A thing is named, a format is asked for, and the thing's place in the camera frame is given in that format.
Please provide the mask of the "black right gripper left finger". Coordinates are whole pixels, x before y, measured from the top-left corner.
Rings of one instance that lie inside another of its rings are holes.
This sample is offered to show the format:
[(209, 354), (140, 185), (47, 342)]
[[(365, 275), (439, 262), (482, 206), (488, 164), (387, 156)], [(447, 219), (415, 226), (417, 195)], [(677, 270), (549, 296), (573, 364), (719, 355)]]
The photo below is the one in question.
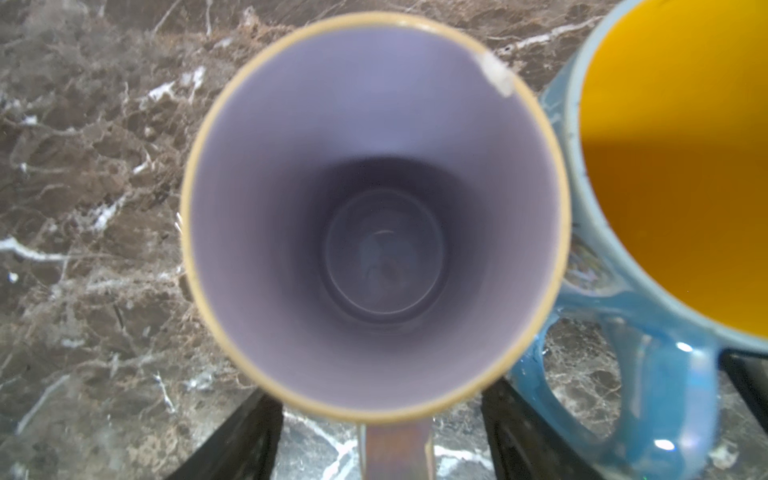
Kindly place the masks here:
[(167, 479), (269, 480), (283, 420), (282, 402), (255, 390)]

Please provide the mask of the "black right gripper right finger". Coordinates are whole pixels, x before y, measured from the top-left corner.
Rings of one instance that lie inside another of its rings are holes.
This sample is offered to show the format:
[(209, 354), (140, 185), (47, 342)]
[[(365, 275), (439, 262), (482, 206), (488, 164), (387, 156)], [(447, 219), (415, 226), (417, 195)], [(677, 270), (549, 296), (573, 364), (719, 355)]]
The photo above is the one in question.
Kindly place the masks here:
[(599, 480), (505, 379), (482, 392), (481, 412), (498, 480)]

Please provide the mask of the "pink iridescent mug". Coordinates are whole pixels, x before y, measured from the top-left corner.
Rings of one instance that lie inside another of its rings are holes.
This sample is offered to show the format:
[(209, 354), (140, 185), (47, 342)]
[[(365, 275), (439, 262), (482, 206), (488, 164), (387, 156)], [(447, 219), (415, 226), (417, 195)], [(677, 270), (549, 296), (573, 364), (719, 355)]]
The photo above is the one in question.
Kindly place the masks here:
[(202, 319), (282, 402), (358, 426), (366, 479), (431, 479), (432, 419), (522, 356), (567, 263), (563, 156), (482, 43), (328, 18), (226, 85), (180, 201)]

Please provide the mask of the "blue mug yellow inside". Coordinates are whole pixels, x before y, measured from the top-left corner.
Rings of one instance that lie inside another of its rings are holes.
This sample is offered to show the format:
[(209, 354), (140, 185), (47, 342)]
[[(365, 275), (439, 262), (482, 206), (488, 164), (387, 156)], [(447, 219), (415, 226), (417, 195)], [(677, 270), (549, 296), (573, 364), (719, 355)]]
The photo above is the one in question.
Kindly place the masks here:
[(540, 102), (572, 206), (550, 320), (601, 326), (620, 370), (615, 430), (596, 437), (557, 400), (542, 336), (514, 385), (589, 478), (693, 478), (720, 370), (767, 420), (767, 5), (621, 2)]

